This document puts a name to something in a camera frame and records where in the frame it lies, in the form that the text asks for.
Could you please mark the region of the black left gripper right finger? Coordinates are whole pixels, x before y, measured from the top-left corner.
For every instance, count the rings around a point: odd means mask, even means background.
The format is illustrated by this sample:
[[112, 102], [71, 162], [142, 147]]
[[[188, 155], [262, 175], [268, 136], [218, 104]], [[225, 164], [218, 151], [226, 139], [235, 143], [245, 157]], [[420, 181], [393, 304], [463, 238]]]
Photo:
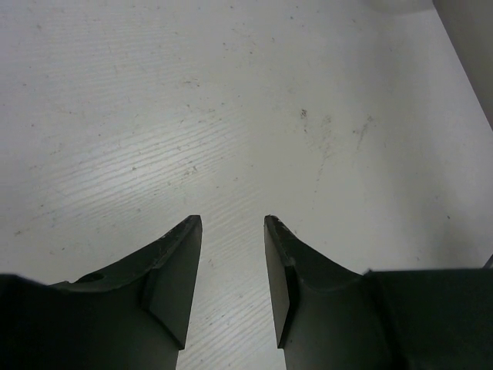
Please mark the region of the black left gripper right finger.
[[272, 215], [264, 242], [288, 369], [490, 369], [489, 268], [357, 274]]

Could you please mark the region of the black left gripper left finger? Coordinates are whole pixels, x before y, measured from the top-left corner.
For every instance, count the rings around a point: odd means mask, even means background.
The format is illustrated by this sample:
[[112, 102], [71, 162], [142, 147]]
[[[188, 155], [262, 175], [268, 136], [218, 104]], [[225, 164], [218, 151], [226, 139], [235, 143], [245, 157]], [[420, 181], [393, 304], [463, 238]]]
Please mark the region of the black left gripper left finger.
[[174, 369], [184, 349], [202, 222], [192, 215], [75, 282], [1, 276], [3, 369]]

